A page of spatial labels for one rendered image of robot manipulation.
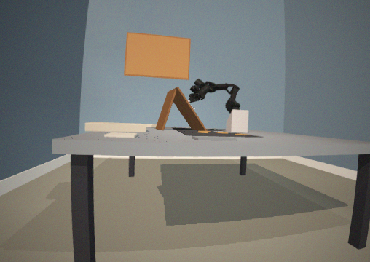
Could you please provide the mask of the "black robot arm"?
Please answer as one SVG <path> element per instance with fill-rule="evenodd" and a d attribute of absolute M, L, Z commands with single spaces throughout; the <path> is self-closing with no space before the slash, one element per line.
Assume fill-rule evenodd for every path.
<path fill-rule="evenodd" d="M 209 83 L 209 84 L 208 84 Z M 214 84 L 212 82 L 203 82 L 200 79 L 196 79 L 194 82 L 195 85 L 193 85 L 190 90 L 193 92 L 193 94 L 197 91 L 200 91 L 199 88 L 203 88 L 206 93 L 208 92 L 215 92 L 216 90 L 226 90 L 230 95 L 230 98 L 227 100 L 226 108 L 229 113 L 231 113 L 232 109 L 240 110 L 240 104 L 235 100 L 236 95 L 240 88 L 237 85 L 234 84 Z M 227 90 L 228 87 L 233 87 L 232 90 L 229 92 Z"/>

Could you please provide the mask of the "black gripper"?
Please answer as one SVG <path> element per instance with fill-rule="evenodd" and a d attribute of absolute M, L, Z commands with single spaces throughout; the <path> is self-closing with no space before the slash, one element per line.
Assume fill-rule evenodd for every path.
<path fill-rule="evenodd" d="M 203 88 L 200 88 L 199 90 L 200 91 L 197 91 L 194 94 L 192 93 L 192 94 L 189 95 L 188 100 L 191 101 L 190 103 L 198 101 L 198 100 L 200 100 L 200 98 L 201 98 L 201 100 L 203 100 L 205 98 L 206 91 Z"/>

